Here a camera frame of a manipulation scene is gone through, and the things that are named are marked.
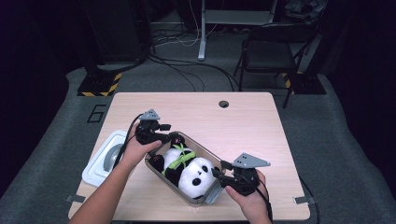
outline panda plush toy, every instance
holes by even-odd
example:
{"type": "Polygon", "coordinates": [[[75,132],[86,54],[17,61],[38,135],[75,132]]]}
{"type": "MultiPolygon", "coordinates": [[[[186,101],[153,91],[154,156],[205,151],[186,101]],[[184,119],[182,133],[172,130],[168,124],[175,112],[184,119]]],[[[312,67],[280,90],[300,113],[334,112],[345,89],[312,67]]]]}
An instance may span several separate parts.
{"type": "Polygon", "coordinates": [[[216,180],[212,175],[212,168],[215,168],[212,162],[205,158],[197,158],[180,135],[172,138],[171,146],[163,156],[156,155],[150,158],[149,162],[192,199],[204,196],[216,180]]]}

